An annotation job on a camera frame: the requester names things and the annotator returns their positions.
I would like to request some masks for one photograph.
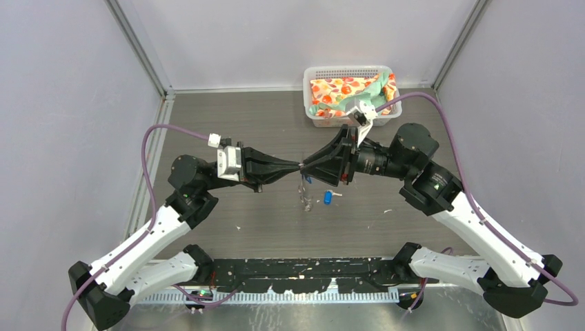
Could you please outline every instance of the glossy gray floor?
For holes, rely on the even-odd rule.
[[[388,144],[401,124],[421,123],[441,145],[434,160],[455,171],[436,109],[420,98],[407,99],[402,106],[402,116],[373,128],[368,137]],[[266,154],[299,161],[327,144],[338,131],[312,124],[304,114],[301,92],[180,94],[170,123],[232,137]],[[181,154],[208,161],[216,157],[206,143],[168,132],[155,181],[159,204],[172,192],[166,179],[171,163]],[[310,212],[300,202],[299,184],[296,173],[265,186],[261,194],[245,187],[212,191],[219,203],[208,219],[158,257],[166,259],[193,243],[214,258],[393,256],[407,241],[438,251],[452,246],[455,254],[473,254],[449,229],[410,207],[398,194],[402,187],[398,180],[358,174],[349,186],[338,188],[313,181],[308,186],[314,203]],[[324,205],[327,189],[343,196]]]
[[[501,316],[470,291],[428,288],[421,307],[400,318],[395,304],[223,305],[191,315],[181,305],[137,305],[112,331],[505,330]]]

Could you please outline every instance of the orange patterned cloth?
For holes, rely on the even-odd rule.
[[[381,74],[377,74],[372,78],[362,77],[344,77],[344,78],[333,78],[333,79],[314,79],[310,81],[310,87],[313,92],[313,106],[311,112],[316,116],[321,117],[341,117],[345,116],[345,112],[342,110],[332,110],[327,107],[318,107],[320,103],[326,105],[339,105],[339,102],[349,96],[359,94],[371,83],[378,80]],[[394,99],[396,93],[396,80],[394,74],[388,74],[388,82],[381,89],[383,95],[380,95],[380,99],[377,103],[379,106],[387,101]],[[391,108],[384,109],[380,114],[387,115],[391,111]]]

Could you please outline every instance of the perforated basket rim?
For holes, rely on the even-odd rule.
[[[309,119],[312,119],[313,121],[327,120],[324,117],[315,116],[309,112],[309,109],[311,106],[310,102],[312,100],[312,98],[311,98],[312,92],[310,91],[310,88],[309,88],[310,81],[317,78],[316,76],[317,76],[318,72],[331,72],[331,74],[336,74],[336,75],[333,75],[331,77],[323,77],[323,79],[327,79],[327,78],[347,77],[347,76],[349,76],[350,73],[354,77],[358,77],[355,75],[356,70],[363,70],[366,72],[367,71],[373,72],[373,70],[375,70],[376,71],[375,74],[379,74],[380,72],[383,72],[383,71],[389,71],[390,73],[393,73],[392,69],[390,69],[387,66],[374,66],[374,65],[371,65],[371,66],[318,66],[318,67],[309,67],[309,68],[305,69],[305,73],[303,75],[303,102],[305,105],[305,114],[307,115],[307,117]],[[399,97],[399,96],[400,96],[400,92],[398,89],[396,89],[395,97]],[[375,119],[375,121],[376,120],[394,119],[394,118],[400,116],[402,114],[402,102],[401,101],[397,102],[394,105],[393,110],[394,110],[394,113],[390,113],[387,115],[380,115],[379,117],[377,117]],[[339,119],[347,119],[347,116],[339,117]]]

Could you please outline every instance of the white connector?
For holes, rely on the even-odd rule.
[[[219,134],[209,134],[209,140],[207,141],[207,145],[209,147],[218,148],[219,142],[221,141],[221,136]]]

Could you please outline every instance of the folded cloth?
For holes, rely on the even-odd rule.
[[[396,93],[395,75],[381,72],[372,78],[344,77],[314,79],[310,81],[313,104],[309,112],[321,117],[345,116],[345,105],[353,98],[373,104],[376,108],[394,99]],[[390,114],[391,107],[380,115]]]

